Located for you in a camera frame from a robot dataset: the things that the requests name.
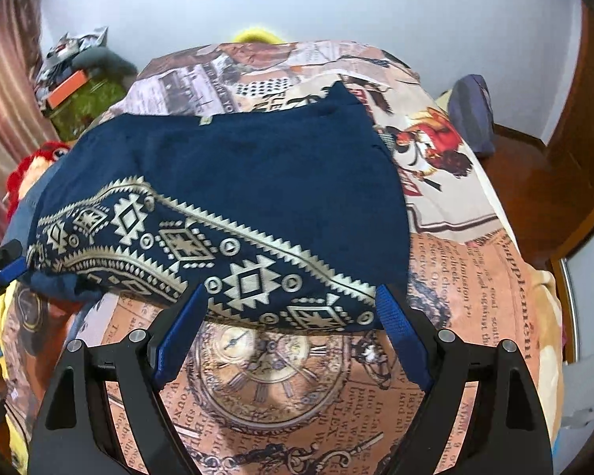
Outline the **grey blue bag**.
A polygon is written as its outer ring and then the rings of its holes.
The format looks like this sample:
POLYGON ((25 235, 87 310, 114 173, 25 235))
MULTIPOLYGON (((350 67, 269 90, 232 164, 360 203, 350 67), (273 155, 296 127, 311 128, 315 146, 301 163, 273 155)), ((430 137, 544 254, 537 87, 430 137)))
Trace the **grey blue bag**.
POLYGON ((479 158, 495 153, 493 106, 484 77, 469 74, 455 83, 447 102, 451 124, 479 158))

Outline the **orange box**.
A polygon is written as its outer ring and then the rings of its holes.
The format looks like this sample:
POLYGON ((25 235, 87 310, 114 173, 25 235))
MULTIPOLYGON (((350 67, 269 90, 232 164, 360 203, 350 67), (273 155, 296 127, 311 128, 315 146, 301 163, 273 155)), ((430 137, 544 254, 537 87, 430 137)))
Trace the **orange box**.
POLYGON ((57 108, 66 99, 68 99, 73 93, 84 86, 89 80, 88 74, 83 70, 78 70, 68 76, 64 82, 60 83, 59 86, 55 87, 48 95, 47 106, 51 109, 57 108))

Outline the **navy patterned hooded garment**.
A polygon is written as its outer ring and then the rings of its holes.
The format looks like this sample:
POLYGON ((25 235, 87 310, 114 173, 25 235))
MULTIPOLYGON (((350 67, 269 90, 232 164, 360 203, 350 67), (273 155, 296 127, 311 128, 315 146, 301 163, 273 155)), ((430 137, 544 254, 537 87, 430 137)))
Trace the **navy patterned hooded garment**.
POLYGON ((269 113, 122 115, 64 160, 39 220, 52 268, 105 292, 164 307, 200 285, 222 322, 358 331, 407 283, 402 186, 344 84, 269 113))

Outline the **pile of bags and papers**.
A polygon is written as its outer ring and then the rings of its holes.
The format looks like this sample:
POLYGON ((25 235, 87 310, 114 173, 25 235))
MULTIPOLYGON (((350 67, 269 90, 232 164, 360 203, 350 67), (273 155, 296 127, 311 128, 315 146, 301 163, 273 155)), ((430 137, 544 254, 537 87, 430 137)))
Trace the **pile of bags and papers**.
POLYGON ((80 36, 71 36, 66 32, 42 56, 42 66, 37 72, 35 87, 50 90, 57 86, 61 80, 72 74, 72 59, 91 47, 105 46, 107 36, 107 26, 95 28, 80 36))

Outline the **dark grey cloth bundle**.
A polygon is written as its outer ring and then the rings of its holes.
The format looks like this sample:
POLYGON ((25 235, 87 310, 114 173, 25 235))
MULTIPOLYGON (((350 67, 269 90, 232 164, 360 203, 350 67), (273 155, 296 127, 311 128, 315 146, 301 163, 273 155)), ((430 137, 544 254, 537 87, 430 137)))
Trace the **dark grey cloth bundle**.
POLYGON ((106 76, 125 89, 131 87, 138 75, 136 65, 106 46, 94 46, 83 50, 72 58, 72 68, 86 71, 92 76, 106 76))

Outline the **red plush toy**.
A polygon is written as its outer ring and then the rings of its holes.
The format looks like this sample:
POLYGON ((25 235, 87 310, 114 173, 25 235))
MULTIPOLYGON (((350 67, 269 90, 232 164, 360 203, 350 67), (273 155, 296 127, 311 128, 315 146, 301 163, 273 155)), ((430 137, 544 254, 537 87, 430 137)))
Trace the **red plush toy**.
POLYGON ((7 204, 6 222, 15 214, 20 201, 32 186, 45 174, 46 170, 72 149, 67 142, 45 142, 37 150, 24 158, 10 173, 6 181, 5 201, 7 204))

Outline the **striped pink curtain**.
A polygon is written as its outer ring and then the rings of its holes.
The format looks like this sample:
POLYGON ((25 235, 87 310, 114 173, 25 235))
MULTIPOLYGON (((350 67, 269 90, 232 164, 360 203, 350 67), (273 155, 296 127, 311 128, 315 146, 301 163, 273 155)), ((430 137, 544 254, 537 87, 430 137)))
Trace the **striped pink curtain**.
POLYGON ((19 162, 57 139, 34 95, 42 63, 40 0, 0 0, 0 242, 6 230, 6 180, 19 162))

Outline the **green patterned covered box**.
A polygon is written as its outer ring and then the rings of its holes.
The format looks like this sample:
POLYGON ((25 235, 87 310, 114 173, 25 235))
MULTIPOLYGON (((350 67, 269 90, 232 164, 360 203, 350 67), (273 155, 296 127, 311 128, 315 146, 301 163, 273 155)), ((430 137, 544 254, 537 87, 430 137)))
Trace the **green patterned covered box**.
POLYGON ((53 109, 49 120, 60 140, 71 142, 78 139, 96 118, 125 95, 126 89, 115 80, 94 78, 53 109))

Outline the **blue folded garment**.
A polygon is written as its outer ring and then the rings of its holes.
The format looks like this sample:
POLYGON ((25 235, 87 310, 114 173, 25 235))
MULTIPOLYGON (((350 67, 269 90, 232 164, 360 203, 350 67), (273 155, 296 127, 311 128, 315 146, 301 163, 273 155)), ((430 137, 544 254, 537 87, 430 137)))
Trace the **blue folded garment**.
POLYGON ((96 283, 83 279, 70 271, 54 271, 54 258, 51 243, 42 234, 39 220, 42 219, 42 205, 48 201, 53 179, 65 164, 64 159, 51 162, 39 175, 23 196, 20 189, 15 189, 15 211, 7 224, 2 245, 10 240, 18 240, 22 245, 27 261, 27 271, 18 279, 35 293, 52 300, 69 302, 85 307, 96 304, 105 295, 105 291, 96 283))

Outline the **yellow curved bed rail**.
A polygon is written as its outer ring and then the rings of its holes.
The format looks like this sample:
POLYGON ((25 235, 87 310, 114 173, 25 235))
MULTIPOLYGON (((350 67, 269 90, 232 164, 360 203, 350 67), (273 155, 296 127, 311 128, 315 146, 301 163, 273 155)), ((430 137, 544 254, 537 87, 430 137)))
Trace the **yellow curved bed rail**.
POLYGON ((259 44, 283 44, 284 40, 280 39, 274 33, 264 28, 249 28, 238 32, 232 43, 259 43, 259 44))

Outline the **wooden door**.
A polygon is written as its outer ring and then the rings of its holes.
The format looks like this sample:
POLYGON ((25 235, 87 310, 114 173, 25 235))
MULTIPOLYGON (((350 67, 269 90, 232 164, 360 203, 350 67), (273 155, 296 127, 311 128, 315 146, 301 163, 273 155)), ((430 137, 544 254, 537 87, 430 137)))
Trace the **wooden door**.
POLYGON ((582 8, 579 57, 564 111, 546 149, 552 183, 552 251, 594 209, 594 12, 582 8))

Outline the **newspaper print bed cover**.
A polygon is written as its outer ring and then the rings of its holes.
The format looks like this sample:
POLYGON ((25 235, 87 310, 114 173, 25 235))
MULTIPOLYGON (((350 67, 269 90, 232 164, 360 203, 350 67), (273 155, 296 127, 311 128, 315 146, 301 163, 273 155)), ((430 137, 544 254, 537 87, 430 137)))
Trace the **newspaper print bed cover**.
POLYGON ((6 238, 33 473, 552 472, 552 276, 380 48, 152 60, 23 180, 6 238))

